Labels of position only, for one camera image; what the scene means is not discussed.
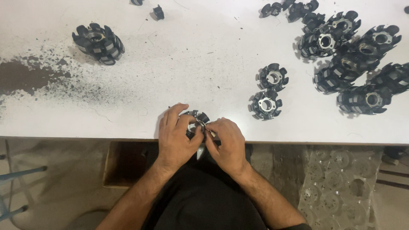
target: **bearing hole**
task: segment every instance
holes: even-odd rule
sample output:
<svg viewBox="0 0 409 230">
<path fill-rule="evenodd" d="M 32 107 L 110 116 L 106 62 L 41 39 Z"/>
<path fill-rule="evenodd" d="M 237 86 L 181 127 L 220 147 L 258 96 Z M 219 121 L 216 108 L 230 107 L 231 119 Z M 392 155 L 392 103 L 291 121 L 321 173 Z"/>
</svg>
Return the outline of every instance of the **bearing hole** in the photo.
<svg viewBox="0 0 409 230">
<path fill-rule="evenodd" d="M 270 77 L 272 77 L 273 84 L 277 84 L 278 81 L 280 80 L 279 77 L 276 74 L 270 74 Z"/>
<path fill-rule="evenodd" d="M 364 54 L 372 54 L 372 50 L 370 49 L 361 49 L 361 52 Z"/>
<path fill-rule="evenodd" d="M 342 65 L 347 69 L 352 69 L 352 67 L 348 63 L 342 63 Z"/>
<path fill-rule="evenodd" d="M 273 105 L 272 105 L 271 102 L 268 101 L 268 100 L 263 101 L 263 103 L 261 104 L 261 107 L 262 107 L 264 110 L 269 110 L 269 109 L 271 109 L 272 106 L 273 106 Z"/>
<path fill-rule="evenodd" d="M 337 28 L 342 29 L 342 31 L 345 31 L 346 29 L 348 29 L 348 23 L 347 22 L 340 22 L 337 25 Z"/>
<path fill-rule="evenodd" d="M 100 33 L 96 33 L 96 32 L 89 33 L 89 34 L 87 34 L 86 37 L 88 39 L 92 40 L 92 41 L 99 41 L 99 40 L 102 39 L 102 35 Z"/>
<path fill-rule="evenodd" d="M 375 95 L 369 95 L 367 100 L 368 100 L 368 104 L 372 106 L 378 103 L 378 97 L 376 97 Z"/>
<path fill-rule="evenodd" d="M 379 34 L 375 37 L 377 43 L 385 43 L 388 40 L 388 37 L 385 34 Z"/>
<path fill-rule="evenodd" d="M 321 39 L 321 45 L 322 47 L 328 47 L 329 44 L 331 43 L 331 38 L 328 36 L 325 36 Z"/>
</svg>

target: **clear plastic tray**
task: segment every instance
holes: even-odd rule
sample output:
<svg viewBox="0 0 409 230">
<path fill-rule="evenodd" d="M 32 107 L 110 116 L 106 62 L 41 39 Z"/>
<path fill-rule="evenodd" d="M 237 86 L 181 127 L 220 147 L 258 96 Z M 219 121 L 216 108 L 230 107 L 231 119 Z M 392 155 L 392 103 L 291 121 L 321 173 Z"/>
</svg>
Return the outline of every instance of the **clear plastic tray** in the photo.
<svg viewBox="0 0 409 230">
<path fill-rule="evenodd" d="M 366 230 L 380 147 L 312 146 L 299 210 L 313 230 Z"/>
</svg>

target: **person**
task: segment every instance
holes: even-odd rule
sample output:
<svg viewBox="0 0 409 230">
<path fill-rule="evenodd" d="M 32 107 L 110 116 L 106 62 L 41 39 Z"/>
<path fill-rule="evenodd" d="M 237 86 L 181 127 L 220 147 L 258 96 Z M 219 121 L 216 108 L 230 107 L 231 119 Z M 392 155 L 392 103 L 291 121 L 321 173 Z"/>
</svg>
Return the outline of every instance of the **person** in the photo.
<svg viewBox="0 0 409 230">
<path fill-rule="evenodd" d="M 97 230 L 286 229 L 310 230 L 303 216 L 245 159 L 245 139 L 222 117 L 206 125 L 210 160 L 187 164 L 204 139 L 196 119 L 179 114 L 178 103 L 159 124 L 159 155 L 147 172 L 111 209 Z M 220 138 L 218 146 L 208 130 Z"/>
</svg>

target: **white table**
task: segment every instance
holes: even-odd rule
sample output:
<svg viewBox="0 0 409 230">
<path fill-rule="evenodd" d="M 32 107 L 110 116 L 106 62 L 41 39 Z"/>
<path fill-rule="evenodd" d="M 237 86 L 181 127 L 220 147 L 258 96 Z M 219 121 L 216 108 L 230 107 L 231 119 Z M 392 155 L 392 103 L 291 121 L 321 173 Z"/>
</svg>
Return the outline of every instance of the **white table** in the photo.
<svg viewBox="0 0 409 230">
<path fill-rule="evenodd" d="M 52 92 L 44 87 L 34 96 L 22 90 L 0 95 L 0 136 L 154 139 L 163 112 L 184 102 L 211 120 L 233 120 L 247 141 L 409 144 L 409 92 L 394 96 L 383 114 L 342 114 L 337 94 L 323 95 L 312 84 L 317 65 L 330 58 L 310 63 L 297 58 L 301 20 L 288 23 L 287 11 L 259 18 L 260 9 L 273 2 L 145 0 L 135 6 L 128 0 L 1 1 L 0 62 L 54 54 L 68 62 L 64 71 L 78 76 L 64 79 L 70 90 L 74 87 L 70 96 L 57 84 L 49 85 Z M 373 26 L 399 26 L 402 41 L 379 68 L 409 61 L 406 1 L 319 3 L 315 12 L 327 19 L 334 11 L 357 11 L 362 19 L 359 35 Z M 164 20 L 151 17 L 157 4 Z M 90 22 L 110 26 L 123 41 L 126 52 L 114 66 L 98 64 L 73 43 L 71 33 Z M 56 69 L 56 63 L 49 61 L 44 68 Z M 261 91 L 259 69 L 270 63 L 285 67 L 290 82 L 279 92 L 282 113 L 261 121 L 253 118 L 248 105 Z"/>
</svg>

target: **black shirt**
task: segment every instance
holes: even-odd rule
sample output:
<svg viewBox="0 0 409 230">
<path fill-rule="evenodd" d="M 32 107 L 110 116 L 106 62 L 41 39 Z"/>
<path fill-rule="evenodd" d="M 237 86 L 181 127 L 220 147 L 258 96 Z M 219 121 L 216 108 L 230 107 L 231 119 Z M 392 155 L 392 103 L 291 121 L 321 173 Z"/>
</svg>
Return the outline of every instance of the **black shirt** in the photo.
<svg viewBox="0 0 409 230">
<path fill-rule="evenodd" d="M 259 212 L 219 166 L 184 165 L 164 186 L 142 229 L 266 230 Z M 297 225 L 286 230 L 311 230 Z"/>
</svg>

